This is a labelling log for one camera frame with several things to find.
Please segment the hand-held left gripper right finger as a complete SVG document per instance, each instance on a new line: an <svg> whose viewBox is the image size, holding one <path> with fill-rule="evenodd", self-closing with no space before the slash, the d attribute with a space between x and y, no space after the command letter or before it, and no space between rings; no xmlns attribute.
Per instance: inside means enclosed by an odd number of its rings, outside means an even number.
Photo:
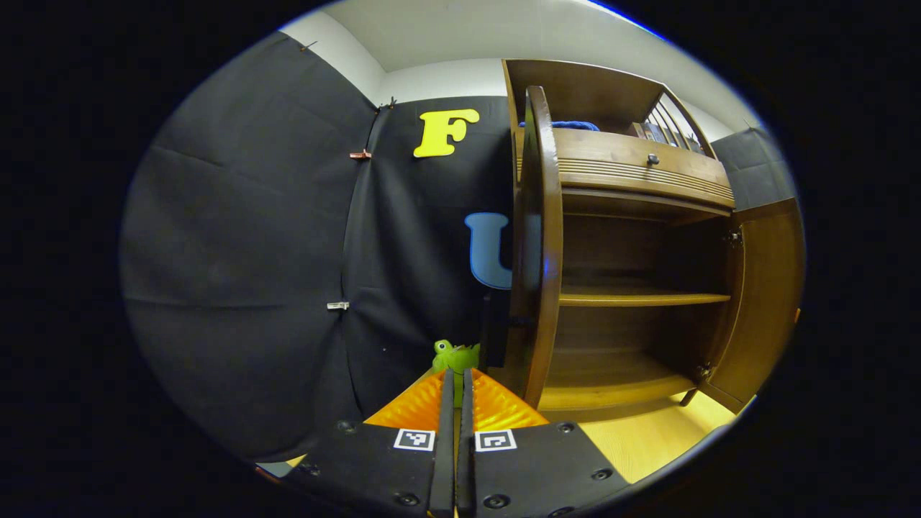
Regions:
<svg viewBox="0 0 921 518"><path fill-rule="evenodd" d="M464 373L463 517L581 517L628 482L572 420L549 421L485 373Z"/></svg>

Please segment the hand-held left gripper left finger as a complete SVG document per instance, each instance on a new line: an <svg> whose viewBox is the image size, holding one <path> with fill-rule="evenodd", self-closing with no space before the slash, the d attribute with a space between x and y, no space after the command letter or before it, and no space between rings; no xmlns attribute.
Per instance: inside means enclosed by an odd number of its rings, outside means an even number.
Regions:
<svg viewBox="0 0 921 518"><path fill-rule="evenodd" d="M315 435L287 482L354 517L453 517L450 377L431 375L371 419Z"/></svg>

